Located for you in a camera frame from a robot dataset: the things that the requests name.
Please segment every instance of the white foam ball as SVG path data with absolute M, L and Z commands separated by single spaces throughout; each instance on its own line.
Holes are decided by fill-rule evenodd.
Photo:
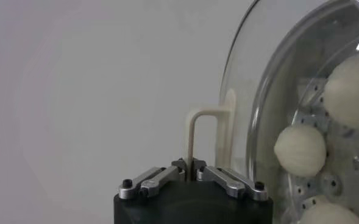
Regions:
M 359 224 L 359 217 L 336 204 L 324 203 L 305 211 L 300 224 Z
M 325 163 L 325 142 L 322 134 L 309 125 L 293 125 L 284 129 L 274 146 L 281 166 L 300 177 L 313 177 Z
M 332 119 L 359 128 L 359 54 L 333 70 L 325 84 L 323 99 Z

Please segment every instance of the metal disc with holes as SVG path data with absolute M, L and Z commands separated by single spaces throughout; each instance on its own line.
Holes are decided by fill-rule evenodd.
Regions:
M 238 29 L 220 93 L 237 95 L 232 168 L 266 183 L 274 223 L 299 223 L 325 201 L 359 217 L 359 130 L 334 121 L 322 96 L 329 75 L 359 54 L 358 45 L 359 1 L 259 0 Z M 288 174 L 274 154 L 279 133 L 292 124 L 324 136 L 327 158 L 315 177 Z

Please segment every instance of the bolt head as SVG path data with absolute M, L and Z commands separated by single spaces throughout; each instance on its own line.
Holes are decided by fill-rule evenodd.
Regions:
M 131 179 L 123 180 L 123 188 L 131 188 L 132 185 L 133 185 L 133 182 Z

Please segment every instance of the clear plastic dome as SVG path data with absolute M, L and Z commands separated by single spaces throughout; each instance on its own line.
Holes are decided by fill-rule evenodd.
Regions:
M 328 76 L 359 53 L 357 2 L 255 1 L 233 42 L 220 94 L 237 95 L 232 166 L 266 183 L 274 223 L 299 222 L 323 198 L 359 216 L 359 130 L 322 105 Z M 295 123 L 314 126 L 327 142 L 315 177 L 286 173 L 274 154 L 280 132 Z

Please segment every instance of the white wall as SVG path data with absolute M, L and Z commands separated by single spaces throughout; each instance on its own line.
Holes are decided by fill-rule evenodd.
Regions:
M 0 0 L 0 223 L 111 223 L 121 180 L 181 157 L 187 111 L 218 103 L 249 4 Z

